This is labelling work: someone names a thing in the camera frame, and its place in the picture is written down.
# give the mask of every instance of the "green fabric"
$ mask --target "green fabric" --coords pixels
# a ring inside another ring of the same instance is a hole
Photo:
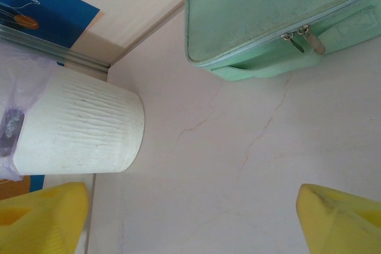
[[[240,47],[303,19],[334,8],[347,0],[188,0],[187,53],[195,66],[226,79],[271,77],[318,64],[317,55],[304,38],[278,40],[236,53]],[[356,3],[310,25],[329,54],[381,34],[381,0]],[[224,60],[215,61],[224,54]]]

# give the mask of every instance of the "white floor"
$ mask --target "white floor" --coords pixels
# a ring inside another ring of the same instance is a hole
[[[96,178],[90,254],[308,253],[302,183],[381,200],[381,37],[315,68],[229,83],[184,56],[181,13],[112,67],[142,147]]]

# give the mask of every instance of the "zipper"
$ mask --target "zipper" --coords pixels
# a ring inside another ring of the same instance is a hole
[[[301,45],[299,45],[298,43],[296,43],[295,40],[293,39],[294,36],[295,36],[295,32],[290,32],[290,33],[286,33],[286,34],[281,35],[283,40],[290,41],[292,46],[296,47],[296,49],[298,49],[300,52],[304,53],[303,47]]]
[[[320,22],[320,21],[322,21],[323,19],[332,16],[332,14],[336,14],[336,13],[338,13],[338,12],[340,12],[340,11],[346,9],[346,8],[350,8],[352,4],[355,4],[355,3],[357,3],[358,1],[360,1],[360,0],[347,0],[347,1],[345,1],[344,3],[341,3],[340,5],[338,5],[338,6],[336,6],[336,7],[332,7],[331,9],[329,9],[329,10],[327,10],[327,11],[325,11],[325,12],[322,12],[322,13],[320,13],[320,14],[317,14],[317,15],[313,16],[313,17],[310,17],[310,18],[308,18],[308,19],[305,19],[305,20],[304,20],[304,23],[307,22],[307,23],[309,23],[309,25],[311,25],[311,24],[314,24],[314,23],[316,23],[316,22]],[[270,42],[272,42],[272,41],[278,39],[278,38],[279,38],[279,34],[281,34],[281,37],[282,37],[282,38],[283,38],[284,35],[287,36],[287,35],[292,34],[292,33],[294,33],[294,35],[295,35],[295,32],[298,32],[298,29],[297,29],[297,28],[300,27],[301,24],[302,24],[302,23],[299,22],[298,24],[294,24],[294,25],[290,26],[287,30],[289,30],[289,31],[293,31],[293,32],[291,32],[291,33],[290,33],[290,32],[287,32],[286,29],[281,29],[281,30],[279,30],[278,32],[274,32],[274,33],[272,33],[272,34],[270,34],[270,35],[267,35],[267,36],[265,36],[265,37],[263,37],[263,38],[261,38],[261,39],[258,39],[258,40],[254,41],[254,42],[251,42],[251,43],[247,44],[247,45],[244,45],[244,46],[242,46],[242,47],[236,49],[234,52],[228,52],[228,53],[226,53],[226,54],[224,54],[224,55],[217,56],[217,57],[213,58],[212,60],[208,60],[208,61],[206,61],[206,62],[205,62],[205,61],[202,62],[202,63],[200,63],[200,62],[195,62],[195,61],[193,61],[188,55],[187,55],[187,57],[188,57],[188,60],[189,60],[190,62],[192,62],[192,63],[193,63],[195,66],[197,66],[197,67],[207,67],[207,66],[211,66],[211,65],[216,64],[216,63],[218,63],[218,62],[225,61],[225,60],[227,60],[227,59],[229,59],[229,58],[231,58],[231,57],[233,57],[233,56],[237,56],[237,55],[239,55],[239,54],[241,54],[241,53],[243,53],[243,52],[246,52],[247,50],[250,50],[250,49],[252,49],[252,48],[256,48],[256,47],[258,47],[258,46],[260,46],[260,45],[263,45],[263,44],[266,44],[266,43],[270,43]]]
[[[317,52],[319,55],[324,55],[324,53],[326,52],[326,47],[325,45],[319,40],[318,37],[316,37],[309,25],[304,25],[302,27],[300,27],[297,31],[296,31],[299,35],[303,36],[303,38],[307,41],[307,43],[314,49],[315,52]],[[304,49],[301,45],[299,45],[298,43],[295,42],[295,40],[293,40],[293,37],[295,36],[295,33],[296,32],[289,32],[289,33],[285,33],[283,35],[281,35],[281,38],[286,40],[286,41],[290,41],[290,43],[296,47],[296,49],[298,49],[300,52],[304,53]]]

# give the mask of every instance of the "wall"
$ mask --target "wall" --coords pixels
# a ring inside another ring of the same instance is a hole
[[[110,70],[146,128],[134,164],[96,178],[89,253],[308,253],[302,183],[381,200],[381,37],[229,83],[187,63],[183,22]]]
[[[112,63],[183,0],[1,0],[0,24]]]

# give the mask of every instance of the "white trash bin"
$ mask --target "white trash bin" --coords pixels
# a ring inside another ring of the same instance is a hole
[[[124,171],[144,121],[138,95],[60,67],[25,116],[14,165],[21,175]]]

